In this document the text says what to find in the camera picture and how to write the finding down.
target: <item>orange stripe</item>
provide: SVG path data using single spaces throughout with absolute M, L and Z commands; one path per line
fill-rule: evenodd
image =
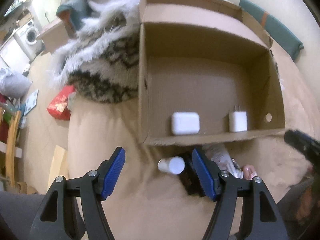
M 267 20 L 268 15 L 269 14 L 267 12 L 263 13 L 262 20 L 261 20 L 261 23 L 260 23 L 262 25 L 262 27 L 264 27 L 264 25 L 266 24 L 266 20 Z

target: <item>beige bed sheet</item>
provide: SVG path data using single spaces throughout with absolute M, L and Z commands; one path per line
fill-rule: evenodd
M 283 87 L 286 125 L 320 138 L 320 113 L 290 56 L 272 47 Z M 102 203 L 117 240 L 202 239 L 215 203 L 188 196 L 178 177 L 160 173 L 158 161 L 183 149 L 146 147 L 137 140 L 137 99 L 110 105 L 77 97 L 69 127 L 70 177 L 83 176 L 110 157 L 117 146 L 126 161 L 113 194 Z M 226 143 L 241 164 L 253 164 L 278 202 L 288 186 L 298 183 L 307 169 L 304 157 L 285 145 L 283 136 Z M 238 230 L 241 199 L 231 232 Z

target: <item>washing machine door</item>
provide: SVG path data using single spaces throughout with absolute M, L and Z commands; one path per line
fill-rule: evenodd
M 31 45 L 35 45 L 37 43 L 37 36 L 39 35 L 39 31 L 37 28 L 35 27 L 31 27 L 26 31 L 26 44 L 28 44 L 29 46 Z

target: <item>open cardboard box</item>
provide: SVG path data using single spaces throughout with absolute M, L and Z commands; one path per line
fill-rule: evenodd
M 222 0 L 141 0 L 139 10 L 140 142 L 187 146 L 285 128 L 272 40 L 251 15 Z M 235 105 L 248 131 L 229 132 Z M 197 112 L 199 133 L 173 136 L 174 112 Z

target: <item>washing machine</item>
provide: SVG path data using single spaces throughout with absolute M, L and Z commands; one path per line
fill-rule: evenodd
M 33 61 L 43 49 L 42 41 L 36 39 L 38 35 L 39 30 L 35 27 L 33 20 L 28 21 L 13 35 L 30 61 Z

